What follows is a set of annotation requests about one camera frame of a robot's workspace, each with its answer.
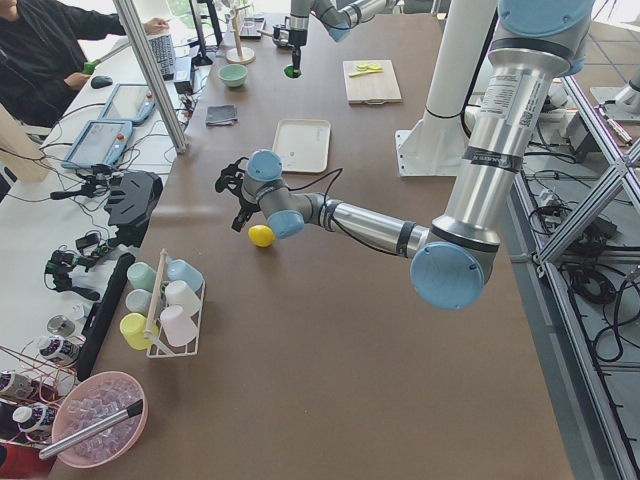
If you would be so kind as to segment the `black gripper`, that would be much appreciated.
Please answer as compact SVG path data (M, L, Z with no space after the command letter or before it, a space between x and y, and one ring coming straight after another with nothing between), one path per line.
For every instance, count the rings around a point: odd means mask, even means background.
M301 47L306 45L306 30L305 29L289 29L288 43L292 50L292 74L302 75L301 73Z
M235 216L231 228L234 231L242 231L254 213L260 211L260 206L251 196L246 196L243 191L239 194L240 212Z

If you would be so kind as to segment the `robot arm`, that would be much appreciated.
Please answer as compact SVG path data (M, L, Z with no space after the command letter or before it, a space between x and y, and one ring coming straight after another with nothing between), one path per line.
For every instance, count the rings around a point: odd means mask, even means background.
M340 42L361 23L370 21L377 14L392 9L396 1L358 0L348 1L337 8L332 1L292 1L289 14L289 45L292 47L292 62L284 69L288 78L297 79L301 72L301 48L307 44L309 19L316 18L329 36Z
M320 85L321 60L348 54L416 58L414 99L378 112L342 113L340 166L296 187L261 149L225 167L218 192L235 202L231 226L253 222L277 239L310 225L378 255L408 260L393 277L428 304L460 310L480 298L502 260L500 223L553 81L583 65L589 1L454 1L457 39L417 19L383 16L383 1L291 1L294 33L282 99L301 104Z

